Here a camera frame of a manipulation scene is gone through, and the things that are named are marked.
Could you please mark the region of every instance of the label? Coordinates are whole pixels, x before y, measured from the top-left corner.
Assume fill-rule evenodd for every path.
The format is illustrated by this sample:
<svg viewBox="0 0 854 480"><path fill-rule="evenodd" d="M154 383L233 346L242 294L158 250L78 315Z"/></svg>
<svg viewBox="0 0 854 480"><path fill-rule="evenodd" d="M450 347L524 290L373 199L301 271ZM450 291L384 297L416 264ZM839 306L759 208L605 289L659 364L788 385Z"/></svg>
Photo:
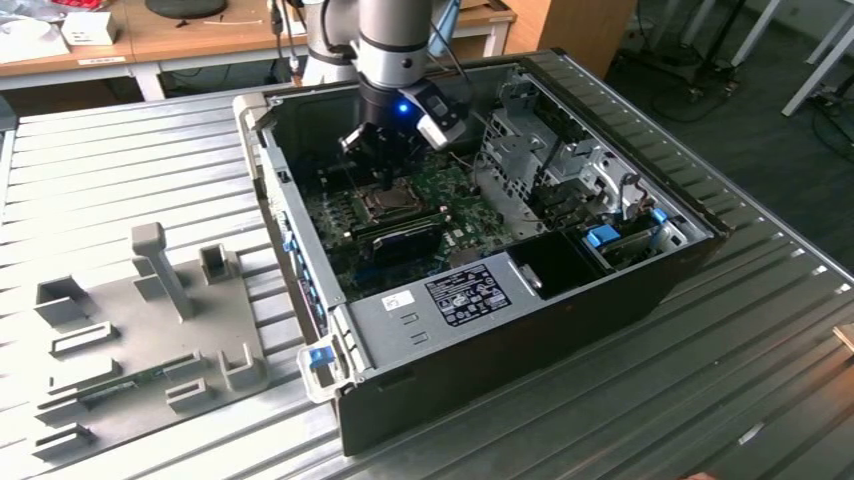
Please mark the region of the label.
<svg viewBox="0 0 854 480"><path fill-rule="evenodd" d="M78 65L101 65L102 63L121 63L126 60L123 57L101 57L101 58L87 58L85 60L77 60Z"/></svg>
<svg viewBox="0 0 854 480"><path fill-rule="evenodd" d="M404 307L410 303L414 303L414 298L412 297L412 292L408 290L382 297L382 306L385 307L386 312L390 312L394 308Z"/></svg>
<svg viewBox="0 0 854 480"><path fill-rule="evenodd" d="M425 286L444 321L452 327L512 305L482 264L426 282Z"/></svg>

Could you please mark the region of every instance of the table leg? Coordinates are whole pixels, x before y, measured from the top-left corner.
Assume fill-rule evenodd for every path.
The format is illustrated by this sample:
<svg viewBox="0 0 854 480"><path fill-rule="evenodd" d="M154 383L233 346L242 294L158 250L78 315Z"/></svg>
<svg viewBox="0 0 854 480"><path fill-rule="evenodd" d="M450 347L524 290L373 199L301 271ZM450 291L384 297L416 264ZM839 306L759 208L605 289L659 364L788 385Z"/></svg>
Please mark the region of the table leg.
<svg viewBox="0 0 854 480"><path fill-rule="evenodd" d="M135 63L127 67L145 101L150 102L165 99L165 92L162 91L158 77L160 66L156 63Z"/></svg>
<svg viewBox="0 0 854 480"><path fill-rule="evenodd" d="M667 31L667 25L669 25L669 21L672 20L673 15L676 14L676 8L679 8L679 3L681 0L667 0L667 6L664 7L664 15L661 15L660 24L655 26L655 33L652 34L652 39L649 40L649 49L655 50L657 44L661 41L661 37Z"/></svg>
<svg viewBox="0 0 854 480"><path fill-rule="evenodd" d="M494 57L504 53L508 32L509 22L497 22L492 25L489 35L485 37L485 46L482 48L484 57Z"/></svg>
<svg viewBox="0 0 854 480"><path fill-rule="evenodd" d="M854 5L848 7L848 9L844 11L841 16L839 17L839 20L836 20L836 23L833 24L832 28L827 32L827 35L824 35L824 38L821 39L821 43L817 44L817 47L815 47L815 50L812 50L812 54L809 55L809 58L805 59L805 63L808 63L809 65L813 65L815 62L817 62L817 59L824 53L824 50L827 50L827 47L839 36L839 32L851 21L852 15L854 15Z"/></svg>
<svg viewBox="0 0 854 480"><path fill-rule="evenodd" d="M779 9L779 6L783 4L783 0L771 0L768 5L764 7L761 11L761 15L759 16L759 20L756 20L756 24L752 26L749 33L747 34L747 38L744 39L744 43L741 43L735 56L732 57L732 66L737 67L743 62L749 52L752 52L753 47L756 46L756 42L759 41L759 37L764 34L764 30L768 28L768 24L771 23L771 19L773 18L773 14Z"/></svg>
<svg viewBox="0 0 854 480"><path fill-rule="evenodd" d="M824 61L820 63L820 65L812 72L812 75L809 75L809 78L803 83L800 90L797 90L795 96L791 97L785 108L783 108L783 115L789 116L795 112L795 110L803 103L803 100L805 100L805 97L812 93L812 90L815 90L815 87L824 78L824 75L827 75L827 72L839 60L839 57L841 57L844 51L851 46L851 43L854 43L854 25L848 28L847 33L841 37L841 40L839 40L839 43L836 43L836 46L827 54Z"/></svg>
<svg viewBox="0 0 854 480"><path fill-rule="evenodd" d="M684 36L681 37L681 45L691 45L693 43L699 29L701 28L703 23L705 23L705 17L708 16L708 13L711 13L713 6L715 0L703 0L703 4L699 6L699 10L696 11L696 15L691 21L688 31L684 32Z"/></svg>

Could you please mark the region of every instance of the metal table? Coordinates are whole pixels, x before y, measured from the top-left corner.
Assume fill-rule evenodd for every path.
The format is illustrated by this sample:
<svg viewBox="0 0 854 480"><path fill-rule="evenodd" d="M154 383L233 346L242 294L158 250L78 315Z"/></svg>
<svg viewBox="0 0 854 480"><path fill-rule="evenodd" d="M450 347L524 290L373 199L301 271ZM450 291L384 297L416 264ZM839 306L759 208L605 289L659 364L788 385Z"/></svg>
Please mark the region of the metal table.
<svg viewBox="0 0 854 480"><path fill-rule="evenodd" d="M648 319L465 409L357 457L333 413L302 393L298 329L249 194L233 93L22 119L2 146L2 314L27 279L131 274L105 257L127 218L152 215L181 257L240 251L272 388L57 471L54 478L847 477L854 369L833 325L851 277L568 60L533 57L703 202L737 227ZM27 455L25 312L0 319L0 465Z"/></svg>

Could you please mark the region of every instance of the white paper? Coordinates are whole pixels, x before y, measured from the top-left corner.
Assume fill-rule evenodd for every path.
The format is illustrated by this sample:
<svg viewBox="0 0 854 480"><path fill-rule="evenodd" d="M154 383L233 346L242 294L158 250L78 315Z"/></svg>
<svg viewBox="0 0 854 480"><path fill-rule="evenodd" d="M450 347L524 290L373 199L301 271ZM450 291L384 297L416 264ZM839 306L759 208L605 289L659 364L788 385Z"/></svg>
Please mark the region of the white paper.
<svg viewBox="0 0 854 480"><path fill-rule="evenodd" d="M382 306L385 307L386 312L390 312L396 308L404 307L410 303L414 303L414 298L412 297L412 292L408 290L382 297Z"/></svg>
<svg viewBox="0 0 854 480"><path fill-rule="evenodd" d="M33 29L15 28L17 22L6 23L0 29L0 63L21 62L34 58L65 55L67 47L54 25L49 25L35 20L21 20L31 26L34 24L46 25L46 33L38 35Z"/></svg>

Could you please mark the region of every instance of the blue plastic tab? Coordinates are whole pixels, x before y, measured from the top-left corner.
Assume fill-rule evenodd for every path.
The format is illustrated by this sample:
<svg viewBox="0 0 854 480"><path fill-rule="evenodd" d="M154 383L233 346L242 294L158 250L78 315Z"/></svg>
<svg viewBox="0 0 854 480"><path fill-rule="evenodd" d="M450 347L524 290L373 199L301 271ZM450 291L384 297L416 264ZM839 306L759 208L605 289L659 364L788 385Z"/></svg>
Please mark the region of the blue plastic tab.
<svg viewBox="0 0 854 480"><path fill-rule="evenodd" d="M609 225L600 225L593 227L587 232L587 241L593 246L593 248L599 248L605 243L612 242L619 239L619 232L613 230L613 227Z"/></svg>
<svg viewBox="0 0 854 480"><path fill-rule="evenodd" d="M308 367L313 370L334 361L334 352L332 347L314 348L308 352L310 355L310 363Z"/></svg>
<svg viewBox="0 0 854 480"><path fill-rule="evenodd" d="M667 212L664 212L660 208L653 208L652 220L655 220L659 225L664 223L667 221Z"/></svg>

